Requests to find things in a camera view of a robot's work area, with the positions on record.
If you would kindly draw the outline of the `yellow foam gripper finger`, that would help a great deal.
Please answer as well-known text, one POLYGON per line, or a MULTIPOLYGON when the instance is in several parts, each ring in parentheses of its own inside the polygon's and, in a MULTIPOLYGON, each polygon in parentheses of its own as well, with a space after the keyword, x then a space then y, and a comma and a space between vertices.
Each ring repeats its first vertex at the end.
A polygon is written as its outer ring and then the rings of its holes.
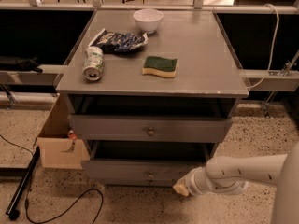
POLYGON ((177 194, 180 194, 185 197, 188 197, 190 194, 183 179, 179 179, 173 186, 173 189, 177 194))

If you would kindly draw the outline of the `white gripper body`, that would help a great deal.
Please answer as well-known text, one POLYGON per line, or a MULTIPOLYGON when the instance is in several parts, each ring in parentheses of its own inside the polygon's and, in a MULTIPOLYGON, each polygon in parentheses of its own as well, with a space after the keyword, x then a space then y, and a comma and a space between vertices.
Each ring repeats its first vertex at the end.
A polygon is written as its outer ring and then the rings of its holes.
POLYGON ((192 169, 185 175, 184 185, 192 196, 204 195, 213 190, 213 182, 207 176, 205 167, 192 169))

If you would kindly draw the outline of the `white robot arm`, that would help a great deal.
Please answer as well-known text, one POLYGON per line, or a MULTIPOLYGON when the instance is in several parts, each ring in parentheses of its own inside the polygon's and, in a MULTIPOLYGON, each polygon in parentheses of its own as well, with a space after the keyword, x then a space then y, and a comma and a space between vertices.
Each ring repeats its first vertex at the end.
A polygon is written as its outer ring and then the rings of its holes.
POLYGON ((271 224, 298 224, 299 221, 299 144, 287 154, 232 158, 216 156, 180 178, 173 189, 183 196, 208 192, 239 195, 248 183, 276 187, 271 224))

